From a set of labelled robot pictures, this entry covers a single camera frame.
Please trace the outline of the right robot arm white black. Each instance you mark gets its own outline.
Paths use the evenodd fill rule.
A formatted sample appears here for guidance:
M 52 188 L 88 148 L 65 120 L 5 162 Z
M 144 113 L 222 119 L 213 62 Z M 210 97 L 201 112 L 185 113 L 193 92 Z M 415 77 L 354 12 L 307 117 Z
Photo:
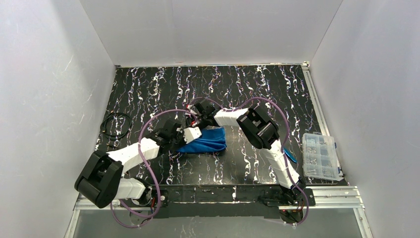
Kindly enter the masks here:
M 294 198 L 301 195 L 302 188 L 298 186 L 300 176 L 285 157 L 279 127 L 262 107 L 254 105 L 246 109 L 227 109 L 202 100 L 188 106 L 188 109 L 198 116 L 196 125 L 201 129 L 207 126 L 239 127 L 250 144 L 270 162 L 285 192 Z

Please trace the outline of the blue cloth napkin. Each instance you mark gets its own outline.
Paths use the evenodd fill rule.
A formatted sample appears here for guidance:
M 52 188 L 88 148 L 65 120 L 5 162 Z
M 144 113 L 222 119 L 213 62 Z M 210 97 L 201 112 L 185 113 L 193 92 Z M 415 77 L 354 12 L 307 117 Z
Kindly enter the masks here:
M 202 154 L 215 153 L 227 148 L 225 129 L 223 127 L 204 129 L 202 136 L 176 150 L 180 153 Z

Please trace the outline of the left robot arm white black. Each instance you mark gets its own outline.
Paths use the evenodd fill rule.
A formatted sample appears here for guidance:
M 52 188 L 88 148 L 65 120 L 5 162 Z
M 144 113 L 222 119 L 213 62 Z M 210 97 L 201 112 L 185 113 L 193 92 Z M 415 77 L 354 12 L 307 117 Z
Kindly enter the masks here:
M 116 151 L 94 151 L 76 179 L 75 190 L 98 208 L 117 199 L 145 199 L 151 187 L 139 179 L 124 178 L 124 174 L 144 161 L 186 145 L 185 131 L 180 122 L 169 120 L 136 144 Z

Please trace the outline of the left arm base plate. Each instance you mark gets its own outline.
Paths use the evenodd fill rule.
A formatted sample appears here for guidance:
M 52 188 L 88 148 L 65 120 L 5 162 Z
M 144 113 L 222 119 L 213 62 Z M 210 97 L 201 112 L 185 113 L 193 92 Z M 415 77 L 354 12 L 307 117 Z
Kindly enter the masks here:
M 169 191 L 167 189 L 160 190 L 161 207 L 167 207 L 169 203 Z M 140 198 L 127 198 L 124 203 L 130 207 L 148 207 L 156 208 L 158 204 L 158 192 L 155 187 L 146 187 L 145 192 Z

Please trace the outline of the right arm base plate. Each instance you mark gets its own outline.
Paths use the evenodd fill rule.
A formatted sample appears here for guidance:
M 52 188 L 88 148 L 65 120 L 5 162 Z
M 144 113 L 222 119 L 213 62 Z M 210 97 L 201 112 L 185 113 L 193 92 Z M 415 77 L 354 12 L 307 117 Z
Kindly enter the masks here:
M 305 188 L 304 192 L 296 188 L 264 190 L 258 201 L 268 207 L 288 206 L 289 208 L 280 209 L 280 218 L 287 224 L 301 222 L 306 209 L 316 205 L 313 190 L 310 188 Z

